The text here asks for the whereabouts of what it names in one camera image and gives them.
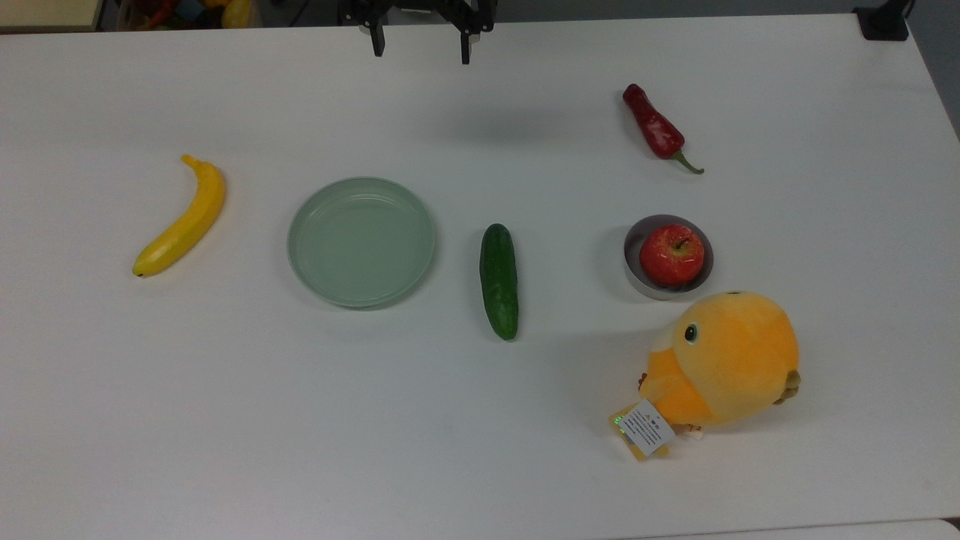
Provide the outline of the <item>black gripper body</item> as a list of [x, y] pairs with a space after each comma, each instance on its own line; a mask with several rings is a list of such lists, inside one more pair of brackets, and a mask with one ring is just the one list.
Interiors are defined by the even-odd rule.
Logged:
[[497, 1], [339, 1], [338, 17], [373, 30], [384, 24], [391, 9], [436, 14], [460, 34], [477, 35], [493, 30]]

